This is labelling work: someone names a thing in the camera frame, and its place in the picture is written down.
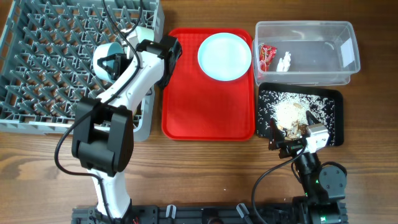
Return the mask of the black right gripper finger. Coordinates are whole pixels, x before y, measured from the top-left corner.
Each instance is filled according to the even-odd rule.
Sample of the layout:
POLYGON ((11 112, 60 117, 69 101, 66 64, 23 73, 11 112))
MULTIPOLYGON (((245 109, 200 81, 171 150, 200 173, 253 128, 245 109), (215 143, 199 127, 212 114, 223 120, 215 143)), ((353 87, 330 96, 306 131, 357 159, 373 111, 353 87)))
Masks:
POLYGON ((314 124, 320 124, 320 121, 316 119, 316 117, 310 111, 306 111, 306 118, 309 126, 314 124))
POLYGON ((269 150, 280 149, 284 143, 284 137, 280 133, 280 130, 278 129, 273 118, 270 120, 270 133, 271 137, 269 138, 269 150))

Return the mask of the light blue bowl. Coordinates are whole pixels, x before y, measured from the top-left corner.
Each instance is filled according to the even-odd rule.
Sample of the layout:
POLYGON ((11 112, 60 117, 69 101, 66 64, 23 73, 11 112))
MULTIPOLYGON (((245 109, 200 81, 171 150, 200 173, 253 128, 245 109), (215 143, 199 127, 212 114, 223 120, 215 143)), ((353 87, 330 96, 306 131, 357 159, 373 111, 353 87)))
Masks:
MULTIPOLYGON (((99 66, 97 66, 97 60, 99 58, 103 58, 103 57, 106 57, 106 56, 109 56, 112 54, 118 54, 118 53, 123 54, 124 51, 123 51, 123 48, 121 47, 121 45, 117 42, 102 44, 102 45, 98 46, 96 48, 96 50, 94 51, 93 60, 92 60, 93 71, 94 71, 95 75, 96 75, 96 72, 98 72, 100 69, 99 66)), ((105 81, 111 82, 111 83, 115 82, 115 80, 105 80, 105 81)))

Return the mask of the food scraps and rice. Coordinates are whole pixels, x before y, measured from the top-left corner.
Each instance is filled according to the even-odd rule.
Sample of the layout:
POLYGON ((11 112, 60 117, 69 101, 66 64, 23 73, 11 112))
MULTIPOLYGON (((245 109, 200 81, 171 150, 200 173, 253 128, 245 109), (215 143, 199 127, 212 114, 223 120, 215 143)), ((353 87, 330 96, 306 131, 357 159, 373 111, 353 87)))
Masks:
POLYGON ((260 138, 271 135, 270 120, 286 140, 296 140, 306 133, 306 112, 311 112, 328 129, 328 145, 335 145, 335 101, 331 98, 261 90, 258 96, 256 134, 260 138))

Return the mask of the white tissue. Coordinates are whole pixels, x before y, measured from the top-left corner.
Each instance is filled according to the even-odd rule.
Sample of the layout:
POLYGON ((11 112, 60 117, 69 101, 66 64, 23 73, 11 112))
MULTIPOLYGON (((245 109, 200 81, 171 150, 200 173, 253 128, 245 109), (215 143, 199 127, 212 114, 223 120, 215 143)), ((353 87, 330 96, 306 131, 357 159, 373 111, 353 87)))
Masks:
POLYGON ((279 59, 276 71, 277 72, 288 72, 289 68, 290 68, 290 62, 291 62, 291 53, 286 52, 284 57, 279 59))

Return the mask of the red snack wrapper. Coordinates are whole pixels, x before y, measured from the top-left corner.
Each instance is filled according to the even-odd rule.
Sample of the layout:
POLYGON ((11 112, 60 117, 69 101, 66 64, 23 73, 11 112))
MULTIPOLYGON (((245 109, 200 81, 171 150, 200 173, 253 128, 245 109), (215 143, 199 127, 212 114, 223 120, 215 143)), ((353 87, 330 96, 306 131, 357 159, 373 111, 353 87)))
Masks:
POLYGON ((269 70, 269 66, 272 63, 275 55, 277 53, 277 48, 262 44, 260 46, 260 52, 259 52, 259 67, 263 72, 266 72, 269 70))

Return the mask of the light blue round plate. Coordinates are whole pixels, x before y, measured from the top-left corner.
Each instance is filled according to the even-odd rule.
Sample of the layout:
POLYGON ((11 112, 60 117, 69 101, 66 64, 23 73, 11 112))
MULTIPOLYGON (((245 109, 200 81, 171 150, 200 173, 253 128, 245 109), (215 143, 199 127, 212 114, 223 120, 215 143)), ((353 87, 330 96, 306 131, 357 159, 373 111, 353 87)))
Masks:
POLYGON ((210 78, 230 82, 241 78, 251 66, 251 49, 236 34, 220 32, 207 37, 197 53, 201 70, 210 78))

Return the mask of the light green bowl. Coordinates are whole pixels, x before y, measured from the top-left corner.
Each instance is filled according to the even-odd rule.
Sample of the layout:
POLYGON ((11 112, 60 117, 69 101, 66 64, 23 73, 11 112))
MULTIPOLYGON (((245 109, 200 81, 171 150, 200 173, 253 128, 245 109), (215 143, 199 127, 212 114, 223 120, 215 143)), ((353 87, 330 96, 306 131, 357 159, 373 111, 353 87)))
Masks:
POLYGON ((136 27, 132 32, 132 43, 137 45, 143 40, 154 41, 154 31, 145 27, 136 27))

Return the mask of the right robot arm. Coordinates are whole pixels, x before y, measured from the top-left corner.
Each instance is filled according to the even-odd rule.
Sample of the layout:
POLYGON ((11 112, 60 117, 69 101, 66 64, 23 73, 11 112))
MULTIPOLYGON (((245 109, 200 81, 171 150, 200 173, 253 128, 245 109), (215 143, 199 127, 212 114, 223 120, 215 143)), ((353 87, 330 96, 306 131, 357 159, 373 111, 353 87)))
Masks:
POLYGON ((270 121, 270 150, 278 150, 281 159, 291 157, 295 176, 305 195, 292 201, 293 223, 343 224, 348 223, 345 199, 347 171, 337 162, 320 162, 317 151, 330 138, 327 127, 311 112, 306 112, 308 126, 296 140, 286 140, 274 119, 270 121))

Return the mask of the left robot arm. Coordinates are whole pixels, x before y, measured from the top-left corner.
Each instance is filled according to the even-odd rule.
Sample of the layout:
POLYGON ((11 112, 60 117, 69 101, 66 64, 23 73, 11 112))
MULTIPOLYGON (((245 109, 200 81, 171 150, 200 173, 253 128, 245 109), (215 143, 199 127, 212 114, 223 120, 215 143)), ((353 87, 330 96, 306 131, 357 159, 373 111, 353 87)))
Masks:
POLYGON ((95 183, 98 204, 92 219, 97 223, 134 219, 124 176, 134 147, 133 112, 154 85, 169 84, 182 46, 165 35, 160 42, 142 40, 135 51, 137 57, 131 58, 117 42, 97 47, 95 74, 112 85, 76 107, 75 118, 82 122, 73 131, 72 155, 95 183))

